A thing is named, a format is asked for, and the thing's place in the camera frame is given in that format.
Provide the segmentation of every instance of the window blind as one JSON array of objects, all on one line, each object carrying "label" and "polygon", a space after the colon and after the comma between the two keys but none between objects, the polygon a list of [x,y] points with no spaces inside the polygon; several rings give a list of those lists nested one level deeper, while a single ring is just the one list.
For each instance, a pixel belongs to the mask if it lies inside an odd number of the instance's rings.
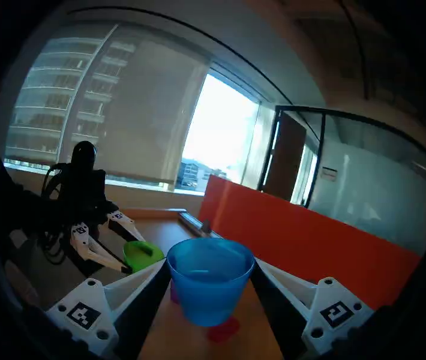
[{"label": "window blind", "polygon": [[97,167],[172,184],[208,63],[179,46],[142,40],[104,112]]}]

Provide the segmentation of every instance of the ceiling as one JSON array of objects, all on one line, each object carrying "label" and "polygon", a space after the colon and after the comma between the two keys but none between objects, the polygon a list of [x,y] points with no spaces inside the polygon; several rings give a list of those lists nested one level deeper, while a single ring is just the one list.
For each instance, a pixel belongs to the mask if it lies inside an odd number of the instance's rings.
[{"label": "ceiling", "polygon": [[[276,0],[290,21],[312,42],[328,72],[363,89],[362,62],[353,28],[333,0]],[[426,96],[406,56],[358,1],[344,1],[364,50],[368,95],[426,126]]]}]

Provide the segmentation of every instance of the red object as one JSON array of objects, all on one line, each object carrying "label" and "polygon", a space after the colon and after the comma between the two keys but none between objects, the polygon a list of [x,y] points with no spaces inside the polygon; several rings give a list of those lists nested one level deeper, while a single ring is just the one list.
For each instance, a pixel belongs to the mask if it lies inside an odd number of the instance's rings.
[{"label": "red object", "polygon": [[290,274],[315,283],[336,278],[374,310],[396,300],[420,260],[387,240],[216,176],[198,218]]},{"label": "red object", "polygon": [[208,329],[206,337],[213,343],[222,343],[235,335],[239,330],[239,321],[230,317],[224,323]]}]

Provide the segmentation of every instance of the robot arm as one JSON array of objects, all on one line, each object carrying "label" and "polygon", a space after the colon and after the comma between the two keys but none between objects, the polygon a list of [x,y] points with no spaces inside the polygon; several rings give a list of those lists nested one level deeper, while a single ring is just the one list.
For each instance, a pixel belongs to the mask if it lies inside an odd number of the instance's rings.
[{"label": "robot arm", "polygon": [[[47,315],[103,358],[136,358],[170,282],[166,261],[107,286],[86,279]],[[315,358],[372,314],[336,279],[312,284],[256,259],[251,282],[284,358]]]}]

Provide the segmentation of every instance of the building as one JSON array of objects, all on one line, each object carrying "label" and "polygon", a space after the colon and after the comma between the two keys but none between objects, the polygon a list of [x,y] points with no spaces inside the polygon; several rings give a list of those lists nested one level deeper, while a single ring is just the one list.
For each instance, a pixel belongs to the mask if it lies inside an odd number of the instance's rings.
[{"label": "building", "polygon": [[17,98],[8,130],[7,162],[68,161],[78,142],[98,142],[104,111],[135,51],[134,44],[110,38],[111,30],[98,28],[82,36],[75,26],[48,41]]},{"label": "building", "polygon": [[224,171],[212,170],[196,160],[182,159],[176,179],[176,188],[204,192],[211,175],[226,179]]},{"label": "building", "polygon": [[196,190],[198,183],[198,165],[181,161],[178,176],[176,178],[176,188],[184,190]]}]

